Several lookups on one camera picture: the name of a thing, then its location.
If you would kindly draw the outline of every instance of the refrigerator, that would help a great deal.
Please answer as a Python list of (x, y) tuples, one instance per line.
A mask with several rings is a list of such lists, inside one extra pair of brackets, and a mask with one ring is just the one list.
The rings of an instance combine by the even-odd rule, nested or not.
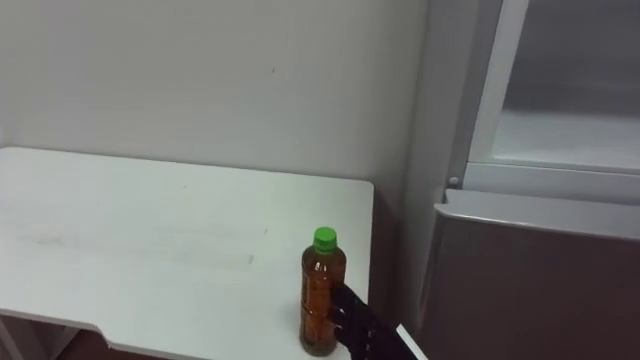
[(433, 0), (426, 34), (400, 317), (430, 359), (637, 358), (640, 5)]

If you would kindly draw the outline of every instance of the brown liquid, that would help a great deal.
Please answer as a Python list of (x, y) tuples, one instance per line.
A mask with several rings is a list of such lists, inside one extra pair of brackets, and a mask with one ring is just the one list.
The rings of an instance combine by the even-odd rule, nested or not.
[(331, 287), (344, 283), (347, 257), (339, 248), (318, 254), (313, 246), (302, 254), (302, 302), (300, 341), (307, 353), (327, 356), (336, 348), (334, 325), (327, 319)]

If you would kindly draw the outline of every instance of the table top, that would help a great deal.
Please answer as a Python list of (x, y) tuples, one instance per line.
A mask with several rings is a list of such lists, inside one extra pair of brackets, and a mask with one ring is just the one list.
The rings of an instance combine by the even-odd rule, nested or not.
[(5, 148), (0, 313), (171, 359), (311, 358), (302, 251), (334, 227), (366, 299), (372, 209), (363, 181)]

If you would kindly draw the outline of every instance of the floor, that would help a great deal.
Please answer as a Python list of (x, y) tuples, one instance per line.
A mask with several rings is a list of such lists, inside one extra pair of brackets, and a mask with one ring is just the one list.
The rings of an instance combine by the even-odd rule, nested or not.
[(59, 360), (159, 360), (151, 356), (110, 350), (100, 334), (81, 331), (58, 357)]

